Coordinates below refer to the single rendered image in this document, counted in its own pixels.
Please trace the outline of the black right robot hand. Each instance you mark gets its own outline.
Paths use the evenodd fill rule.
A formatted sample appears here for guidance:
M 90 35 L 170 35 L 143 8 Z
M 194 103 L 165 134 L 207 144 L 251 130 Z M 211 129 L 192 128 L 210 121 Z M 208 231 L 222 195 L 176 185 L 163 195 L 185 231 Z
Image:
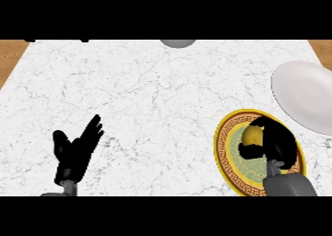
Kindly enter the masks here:
M 282 161 L 282 170 L 288 170 L 297 161 L 297 141 L 292 132 L 287 127 L 267 116 L 260 116 L 250 127 L 263 128 L 263 144 L 238 145 L 239 156 L 244 159 Z

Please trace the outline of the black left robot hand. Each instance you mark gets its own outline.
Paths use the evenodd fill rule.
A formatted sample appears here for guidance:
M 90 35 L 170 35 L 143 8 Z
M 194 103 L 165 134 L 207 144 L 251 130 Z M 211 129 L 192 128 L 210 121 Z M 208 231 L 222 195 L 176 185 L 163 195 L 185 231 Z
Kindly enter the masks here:
M 62 130 L 53 132 L 55 156 L 59 161 L 55 184 L 64 181 L 78 183 L 83 179 L 99 139 L 103 136 L 101 116 L 96 114 L 83 134 L 74 140 Z

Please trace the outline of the yellow lemon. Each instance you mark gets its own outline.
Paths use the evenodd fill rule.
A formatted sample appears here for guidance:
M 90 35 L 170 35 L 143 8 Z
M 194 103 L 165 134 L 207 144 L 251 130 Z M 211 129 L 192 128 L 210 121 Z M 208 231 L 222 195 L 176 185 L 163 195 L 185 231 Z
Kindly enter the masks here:
M 263 145 L 263 130 L 257 125 L 250 125 L 242 133 L 242 145 Z

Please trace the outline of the yellow patterned plate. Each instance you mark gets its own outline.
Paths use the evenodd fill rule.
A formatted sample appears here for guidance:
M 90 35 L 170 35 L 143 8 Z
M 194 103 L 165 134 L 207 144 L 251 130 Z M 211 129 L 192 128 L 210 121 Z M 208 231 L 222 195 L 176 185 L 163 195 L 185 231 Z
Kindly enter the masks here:
M 244 159 L 239 156 L 238 145 L 242 143 L 242 133 L 250 123 L 260 117 L 267 116 L 282 123 L 269 113 L 256 109 L 239 109 L 230 112 L 222 119 L 214 136 L 214 154 L 220 174 L 239 195 L 266 196 L 263 180 L 267 177 L 267 158 Z M 297 141 L 297 161 L 282 174 L 300 172 L 304 176 L 306 157 Z

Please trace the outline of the plain white plate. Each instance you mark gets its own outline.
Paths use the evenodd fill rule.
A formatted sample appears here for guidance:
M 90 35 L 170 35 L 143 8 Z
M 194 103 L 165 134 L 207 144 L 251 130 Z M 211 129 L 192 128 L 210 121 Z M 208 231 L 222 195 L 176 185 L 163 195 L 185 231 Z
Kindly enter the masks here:
M 281 64 L 272 73 L 272 93 L 290 118 L 332 136 L 332 71 L 306 61 Z

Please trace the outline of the grey round object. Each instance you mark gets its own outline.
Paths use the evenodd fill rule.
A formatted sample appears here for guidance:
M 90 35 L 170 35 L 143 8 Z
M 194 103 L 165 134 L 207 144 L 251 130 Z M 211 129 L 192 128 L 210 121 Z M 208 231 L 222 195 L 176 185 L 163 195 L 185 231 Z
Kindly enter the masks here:
M 170 48 L 186 48 L 194 44 L 195 40 L 163 40 L 163 44 Z

